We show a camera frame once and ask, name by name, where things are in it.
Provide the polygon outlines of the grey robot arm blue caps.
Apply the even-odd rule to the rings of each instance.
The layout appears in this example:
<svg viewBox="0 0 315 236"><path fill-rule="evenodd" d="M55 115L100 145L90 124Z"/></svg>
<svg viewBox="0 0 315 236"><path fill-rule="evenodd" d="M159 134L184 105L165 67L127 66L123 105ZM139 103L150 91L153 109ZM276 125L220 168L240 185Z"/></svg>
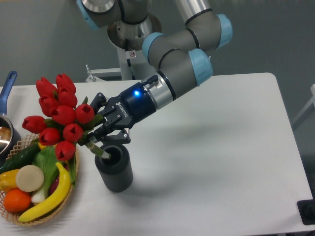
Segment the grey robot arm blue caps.
<svg viewBox="0 0 315 236"><path fill-rule="evenodd" d="M110 41L122 51L121 75L137 83L118 96L99 93L91 103L102 116L79 144L125 144L125 130L201 85L213 74L210 50L229 43L230 20L214 14L207 0L178 0L185 29L161 32L159 20L148 12L145 0L79 0L83 18L94 29L107 27Z"/></svg>

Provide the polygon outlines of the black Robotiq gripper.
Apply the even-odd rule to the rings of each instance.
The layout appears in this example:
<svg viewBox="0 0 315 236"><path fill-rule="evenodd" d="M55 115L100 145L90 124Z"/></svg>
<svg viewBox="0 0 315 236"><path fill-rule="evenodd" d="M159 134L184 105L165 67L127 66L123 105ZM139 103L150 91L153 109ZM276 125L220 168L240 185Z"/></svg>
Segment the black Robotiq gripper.
<svg viewBox="0 0 315 236"><path fill-rule="evenodd" d="M146 83L136 83L118 96L107 99L101 92L97 93L90 106L103 119L101 125L93 132L93 139L104 145L129 144L131 138L126 128L131 129L136 123L157 111L156 106L145 90ZM116 135L108 135L120 130Z"/></svg>

